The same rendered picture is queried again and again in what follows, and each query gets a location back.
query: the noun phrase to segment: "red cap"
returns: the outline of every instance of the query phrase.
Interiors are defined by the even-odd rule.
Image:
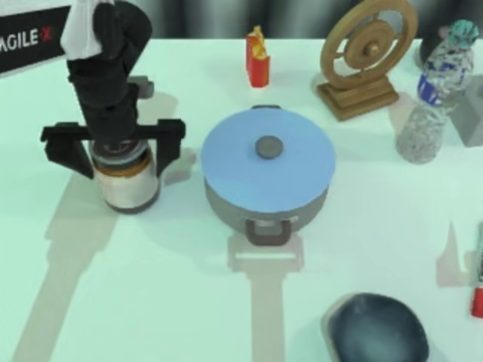
[[[483,288],[475,288],[471,314],[476,318],[483,318]]]

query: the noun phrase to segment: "gray box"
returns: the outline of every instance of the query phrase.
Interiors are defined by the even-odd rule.
[[[457,103],[451,120],[464,145],[483,146],[483,75],[473,76]]]

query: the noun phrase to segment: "black banner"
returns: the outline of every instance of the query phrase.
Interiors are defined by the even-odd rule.
[[[0,17],[0,73],[63,55],[70,6]]]

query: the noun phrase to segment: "wooden base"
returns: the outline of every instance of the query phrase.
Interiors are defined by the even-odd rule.
[[[317,93],[339,121],[388,106],[399,99],[387,77],[348,90],[325,83],[317,87]]]

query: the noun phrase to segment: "pot handle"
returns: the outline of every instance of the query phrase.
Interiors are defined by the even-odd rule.
[[[255,221],[245,221],[245,235],[256,247],[281,247],[292,235],[292,224],[289,220],[281,221],[281,233],[278,235],[258,235],[255,231]]]
[[[275,108],[275,109],[281,109],[280,106],[277,106],[276,104],[258,104],[256,106],[251,107],[252,109],[257,109],[257,108]]]

